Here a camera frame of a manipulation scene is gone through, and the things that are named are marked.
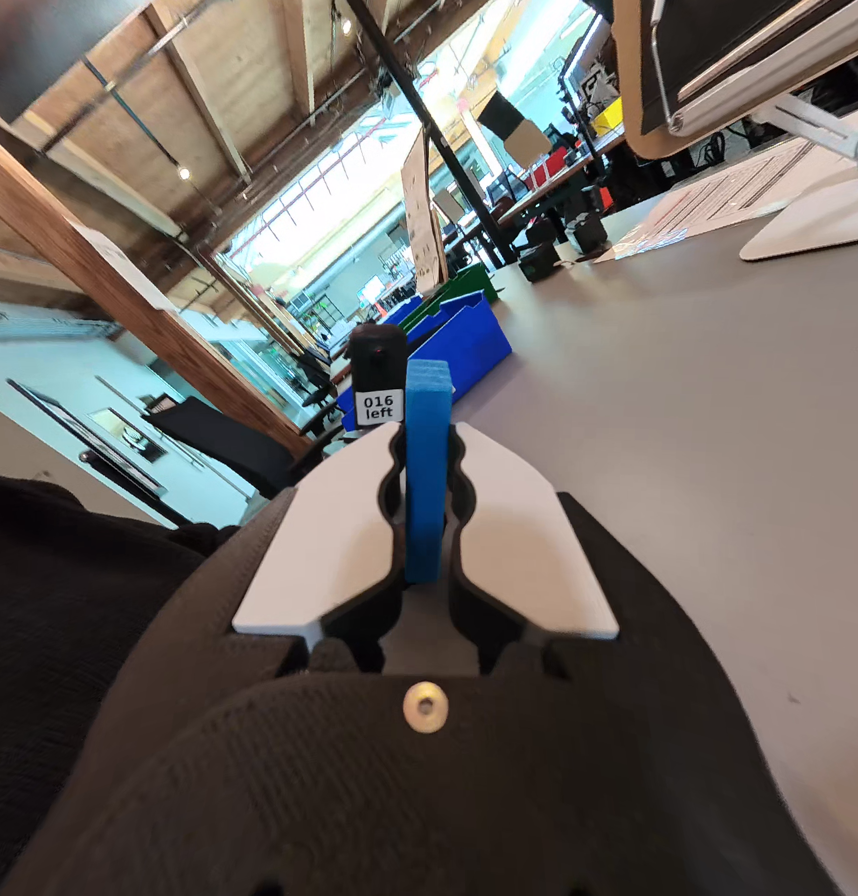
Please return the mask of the monitor with cardboard surround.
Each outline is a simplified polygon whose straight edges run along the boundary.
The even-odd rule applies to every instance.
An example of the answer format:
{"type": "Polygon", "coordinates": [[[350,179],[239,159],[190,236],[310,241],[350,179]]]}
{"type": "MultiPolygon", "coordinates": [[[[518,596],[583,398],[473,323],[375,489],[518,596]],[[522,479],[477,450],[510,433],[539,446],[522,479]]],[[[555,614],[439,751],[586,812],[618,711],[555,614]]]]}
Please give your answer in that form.
{"type": "Polygon", "coordinates": [[[674,155],[858,56],[858,1],[615,1],[629,147],[674,155]]]}

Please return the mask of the printed paper sheet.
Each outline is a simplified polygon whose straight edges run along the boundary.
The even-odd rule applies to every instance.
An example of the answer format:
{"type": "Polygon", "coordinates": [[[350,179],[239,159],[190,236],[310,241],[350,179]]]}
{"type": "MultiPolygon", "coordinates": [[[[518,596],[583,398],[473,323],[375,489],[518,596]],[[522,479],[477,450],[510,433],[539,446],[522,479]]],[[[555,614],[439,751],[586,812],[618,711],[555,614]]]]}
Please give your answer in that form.
{"type": "Polygon", "coordinates": [[[620,261],[776,214],[843,160],[800,138],[667,194],[596,263],[620,261]]]}

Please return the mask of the black office chair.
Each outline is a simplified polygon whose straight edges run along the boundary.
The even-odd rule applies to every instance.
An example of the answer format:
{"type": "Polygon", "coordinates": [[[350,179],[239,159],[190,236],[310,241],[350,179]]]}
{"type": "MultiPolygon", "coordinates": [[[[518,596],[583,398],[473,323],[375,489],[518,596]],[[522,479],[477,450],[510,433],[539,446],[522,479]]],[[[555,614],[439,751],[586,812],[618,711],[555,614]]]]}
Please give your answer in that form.
{"type": "Polygon", "coordinates": [[[313,351],[303,350],[297,363],[308,383],[314,386],[314,390],[307,394],[301,407],[302,409],[316,409],[308,421],[300,425],[300,432],[316,436],[323,433],[329,423],[338,420],[341,416],[337,404],[338,390],[332,383],[324,361],[313,351]]]}
{"type": "Polygon", "coordinates": [[[173,440],[227,466],[266,499],[273,499],[305,476],[279,442],[195,397],[172,407],[149,409],[143,419],[173,440]]]}

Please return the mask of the white monitor stand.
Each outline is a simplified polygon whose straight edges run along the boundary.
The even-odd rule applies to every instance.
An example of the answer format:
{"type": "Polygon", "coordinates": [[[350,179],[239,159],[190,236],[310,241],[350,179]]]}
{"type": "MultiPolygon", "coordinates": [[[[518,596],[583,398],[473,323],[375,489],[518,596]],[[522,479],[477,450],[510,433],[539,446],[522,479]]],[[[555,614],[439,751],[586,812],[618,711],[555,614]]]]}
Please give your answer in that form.
{"type": "Polygon", "coordinates": [[[785,130],[789,140],[826,149],[844,165],[834,162],[815,185],[773,214],[741,249],[740,259],[758,262],[858,243],[858,113],[837,117],[783,93],[760,106],[755,118],[785,130]]]}

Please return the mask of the blue rectangular block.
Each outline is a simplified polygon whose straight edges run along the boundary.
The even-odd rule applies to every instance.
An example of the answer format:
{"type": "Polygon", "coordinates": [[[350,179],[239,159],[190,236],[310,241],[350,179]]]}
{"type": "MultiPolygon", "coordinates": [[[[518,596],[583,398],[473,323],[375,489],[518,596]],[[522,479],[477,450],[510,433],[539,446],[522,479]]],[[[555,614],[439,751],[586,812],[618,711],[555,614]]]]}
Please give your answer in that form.
{"type": "Polygon", "coordinates": [[[439,578],[453,384],[445,361],[411,358],[405,386],[405,579],[439,578]]]}

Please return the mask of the cardboard poster board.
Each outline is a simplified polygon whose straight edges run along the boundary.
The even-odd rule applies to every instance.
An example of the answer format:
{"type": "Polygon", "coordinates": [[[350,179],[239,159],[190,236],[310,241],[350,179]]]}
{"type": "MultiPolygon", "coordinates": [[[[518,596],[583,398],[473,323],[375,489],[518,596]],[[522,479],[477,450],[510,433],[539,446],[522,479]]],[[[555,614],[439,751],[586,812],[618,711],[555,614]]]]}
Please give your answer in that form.
{"type": "Polygon", "coordinates": [[[432,204],[428,136],[421,127],[400,170],[416,291],[431,297],[448,279],[438,215],[432,204]]]}

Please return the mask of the cardboard panel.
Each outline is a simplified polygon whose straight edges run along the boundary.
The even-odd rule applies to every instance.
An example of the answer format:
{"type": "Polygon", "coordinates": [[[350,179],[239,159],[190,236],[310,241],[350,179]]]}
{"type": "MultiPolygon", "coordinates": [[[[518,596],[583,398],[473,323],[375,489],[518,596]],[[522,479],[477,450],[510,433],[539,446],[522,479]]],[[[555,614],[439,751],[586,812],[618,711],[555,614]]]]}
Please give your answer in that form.
{"type": "Polygon", "coordinates": [[[552,149],[549,137],[530,119],[523,118],[513,132],[503,140],[507,154],[523,169],[530,169],[546,158],[552,149]]]}

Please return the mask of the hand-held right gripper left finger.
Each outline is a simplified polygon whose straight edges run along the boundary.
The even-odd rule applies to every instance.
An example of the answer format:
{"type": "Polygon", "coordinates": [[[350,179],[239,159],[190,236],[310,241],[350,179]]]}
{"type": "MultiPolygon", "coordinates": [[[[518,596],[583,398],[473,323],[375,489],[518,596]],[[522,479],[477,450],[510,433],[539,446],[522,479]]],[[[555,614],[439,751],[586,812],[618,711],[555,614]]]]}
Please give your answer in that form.
{"type": "Polygon", "coordinates": [[[331,622],[394,575],[396,531],[382,489],[398,480],[386,422],[314,468],[237,609],[234,633],[297,636],[313,647],[331,622]]]}

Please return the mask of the green plastic bin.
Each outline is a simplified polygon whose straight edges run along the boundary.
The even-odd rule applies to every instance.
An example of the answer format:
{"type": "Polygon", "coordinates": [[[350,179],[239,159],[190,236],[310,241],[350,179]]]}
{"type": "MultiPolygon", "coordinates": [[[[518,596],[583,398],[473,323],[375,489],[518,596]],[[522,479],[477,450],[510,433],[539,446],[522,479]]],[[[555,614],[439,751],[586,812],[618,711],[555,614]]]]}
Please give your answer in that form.
{"type": "Polygon", "coordinates": [[[397,326],[405,332],[410,332],[421,320],[437,314],[445,302],[478,292],[481,292],[491,305],[500,300],[490,274],[481,263],[468,265],[437,287],[430,297],[423,297],[419,305],[410,310],[397,326]]]}

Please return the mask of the black monitor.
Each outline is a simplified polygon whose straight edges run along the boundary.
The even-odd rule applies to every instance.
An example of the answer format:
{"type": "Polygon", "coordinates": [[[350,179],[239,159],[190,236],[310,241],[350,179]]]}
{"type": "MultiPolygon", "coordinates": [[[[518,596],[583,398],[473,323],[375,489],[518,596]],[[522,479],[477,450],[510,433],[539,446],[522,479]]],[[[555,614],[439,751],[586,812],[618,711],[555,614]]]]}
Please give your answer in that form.
{"type": "Polygon", "coordinates": [[[500,91],[490,95],[477,117],[477,123],[501,141],[508,140],[523,121],[523,114],[500,91]]]}

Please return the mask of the wooden background desk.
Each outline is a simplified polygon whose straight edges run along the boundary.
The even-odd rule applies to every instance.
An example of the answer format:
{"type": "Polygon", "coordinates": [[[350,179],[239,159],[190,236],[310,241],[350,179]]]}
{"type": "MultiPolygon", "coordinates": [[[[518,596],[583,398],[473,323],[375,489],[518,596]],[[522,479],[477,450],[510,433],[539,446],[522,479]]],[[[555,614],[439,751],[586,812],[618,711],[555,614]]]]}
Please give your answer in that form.
{"type": "Polygon", "coordinates": [[[595,163],[598,158],[602,159],[606,152],[611,151],[614,147],[624,143],[625,140],[626,132],[624,125],[618,126],[610,133],[604,135],[593,143],[593,152],[595,152],[596,155],[593,155],[593,152],[585,153],[578,158],[575,163],[563,168],[556,174],[549,176],[540,187],[529,192],[508,209],[499,219],[499,224],[502,226],[513,225],[520,215],[539,206],[542,200],[563,188],[565,185],[568,185],[571,179],[579,173],[584,172],[591,163],[595,163]]]}

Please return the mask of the large blue plastic bin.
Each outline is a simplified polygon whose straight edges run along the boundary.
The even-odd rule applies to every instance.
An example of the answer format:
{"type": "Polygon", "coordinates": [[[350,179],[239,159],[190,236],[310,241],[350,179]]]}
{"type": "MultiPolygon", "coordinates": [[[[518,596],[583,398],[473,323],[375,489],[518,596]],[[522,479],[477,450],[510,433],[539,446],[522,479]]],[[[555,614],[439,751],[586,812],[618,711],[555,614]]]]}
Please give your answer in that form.
{"type": "MultiPolygon", "coordinates": [[[[408,361],[419,358],[446,362],[454,402],[512,352],[491,305],[481,292],[444,303],[437,314],[424,318],[405,334],[408,361]]],[[[348,428],[352,410],[350,388],[351,382],[337,399],[342,426],[347,432],[351,432],[348,428]]]]}

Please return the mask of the black pole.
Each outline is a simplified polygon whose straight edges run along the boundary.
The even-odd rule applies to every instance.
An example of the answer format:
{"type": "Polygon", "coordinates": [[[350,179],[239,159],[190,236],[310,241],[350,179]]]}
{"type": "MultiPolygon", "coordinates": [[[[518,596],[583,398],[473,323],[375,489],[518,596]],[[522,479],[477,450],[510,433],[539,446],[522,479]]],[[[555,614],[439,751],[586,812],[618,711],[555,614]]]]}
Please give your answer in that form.
{"type": "Polygon", "coordinates": [[[494,250],[491,254],[495,258],[497,256],[501,258],[501,263],[497,263],[496,266],[502,268],[516,263],[516,253],[511,241],[504,235],[501,226],[491,215],[490,209],[485,205],[479,190],[469,179],[466,170],[457,159],[456,152],[447,142],[442,129],[420,96],[412,76],[398,59],[393,45],[381,31],[366,2],[349,1],[347,4],[360,24],[363,34],[375,50],[379,61],[391,75],[393,82],[398,85],[401,94],[406,98],[412,111],[420,120],[423,131],[441,155],[462,195],[479,219],[481,232],[493,243],[494,250]]]}

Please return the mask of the dark wooden post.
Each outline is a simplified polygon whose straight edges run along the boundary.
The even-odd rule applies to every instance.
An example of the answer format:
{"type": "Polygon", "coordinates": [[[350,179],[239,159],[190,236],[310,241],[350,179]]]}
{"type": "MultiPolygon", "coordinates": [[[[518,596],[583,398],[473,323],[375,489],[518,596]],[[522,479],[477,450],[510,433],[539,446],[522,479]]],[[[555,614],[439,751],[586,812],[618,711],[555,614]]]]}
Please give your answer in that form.
{"type": "Polygon", "coordinates": [[[228,417],[296,458],[309,441],[188,325],[174,305],[104,234],[84,226],[0,145],[0,220],[228,417]]]}

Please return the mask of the black framed sign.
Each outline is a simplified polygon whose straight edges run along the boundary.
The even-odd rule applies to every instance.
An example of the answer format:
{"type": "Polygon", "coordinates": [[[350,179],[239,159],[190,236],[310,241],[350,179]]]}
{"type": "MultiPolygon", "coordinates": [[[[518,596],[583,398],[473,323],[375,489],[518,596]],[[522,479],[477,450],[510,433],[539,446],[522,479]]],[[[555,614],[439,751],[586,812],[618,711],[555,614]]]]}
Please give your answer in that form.
{"type": "Polygon", "coordinates": [[[157,460],[166,451],[137,427],[110,409],[105,411],[104,424],[97,420],[87,423],[55,398],[12,378],[8,378],[6,382],[80,442],[83,448],[77,458],[82,464],[174,525],[190,523],[189,519],[166,503],[166,487],[139,465],[139,460],[157,460]]]}

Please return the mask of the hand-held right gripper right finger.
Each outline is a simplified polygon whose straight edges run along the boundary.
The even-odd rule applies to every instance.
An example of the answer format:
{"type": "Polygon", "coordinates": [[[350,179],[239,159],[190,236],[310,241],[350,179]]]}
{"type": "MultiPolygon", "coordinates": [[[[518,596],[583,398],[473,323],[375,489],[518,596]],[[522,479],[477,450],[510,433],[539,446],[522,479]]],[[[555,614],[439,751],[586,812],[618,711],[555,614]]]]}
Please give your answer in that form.
{"type": "Polygon", "coordinates": [[[449,434],[448,606],[480,651],[620,633],[562,501],[530,463],[464,422],[449,434]]]}

